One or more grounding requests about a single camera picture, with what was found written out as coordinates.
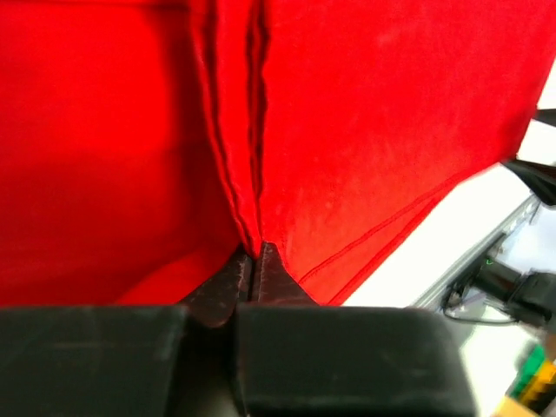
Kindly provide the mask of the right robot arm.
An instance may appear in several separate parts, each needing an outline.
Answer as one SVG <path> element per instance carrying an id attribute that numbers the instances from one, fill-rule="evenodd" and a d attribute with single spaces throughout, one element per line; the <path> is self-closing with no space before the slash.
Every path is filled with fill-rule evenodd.
<path id="1" fill-rule="evenodd" d="M 555 128 L 555 108 L 536 109 L 530 122 L 540 122 L 546 126 Z M 518 157 L 518 154 L 502 163 L 516 175 L 540 200 L 549 208 L 555 208 L 555 164 L 543 164 L 531 162 Z"/>

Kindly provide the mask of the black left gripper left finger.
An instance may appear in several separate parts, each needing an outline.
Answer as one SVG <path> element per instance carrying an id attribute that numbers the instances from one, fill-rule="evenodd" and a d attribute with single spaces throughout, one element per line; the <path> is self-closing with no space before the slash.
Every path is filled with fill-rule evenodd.
<path id="1" fill-rule="evenodd" d="M 236 416 L 232 318 L 252 261 L 235 252 L 170 306 L 1 311 L 4 416 Z"/>

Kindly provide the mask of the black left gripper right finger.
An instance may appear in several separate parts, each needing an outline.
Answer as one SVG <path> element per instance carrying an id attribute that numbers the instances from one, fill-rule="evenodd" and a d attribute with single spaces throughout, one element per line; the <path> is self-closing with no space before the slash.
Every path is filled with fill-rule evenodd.
<path id="1" fill-rule="evenodd" d="M 474 416 L 446 320 L 421 308 L 323 307 L 266 242 L 234 318 L 242 416 Z"/>

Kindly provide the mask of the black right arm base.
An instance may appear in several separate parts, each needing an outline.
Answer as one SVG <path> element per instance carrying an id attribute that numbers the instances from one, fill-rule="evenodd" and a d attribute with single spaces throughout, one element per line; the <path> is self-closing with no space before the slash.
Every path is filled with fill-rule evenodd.
<path id="1" fill-rule="evenodd" d="M 455 313 L 471 290 L 494 302 L 506 321 L 464 318 Z M 555 274 L 543 271 L 521 273 L 483 254 L 456 275 L 442 295 L 440 310 L 450 320 L 482 326 L 522 323 L 553 333 L 555 331 Z"/>

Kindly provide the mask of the red trousers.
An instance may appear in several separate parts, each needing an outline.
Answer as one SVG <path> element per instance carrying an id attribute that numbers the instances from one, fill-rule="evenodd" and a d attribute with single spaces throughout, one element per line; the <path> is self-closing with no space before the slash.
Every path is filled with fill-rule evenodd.
<path id="1" fill-rule="evenodd" d="M 171 304 L 273 243 L 341 304 L 554 58 L 552 1 L 4 1 L 1 303 Z"/>

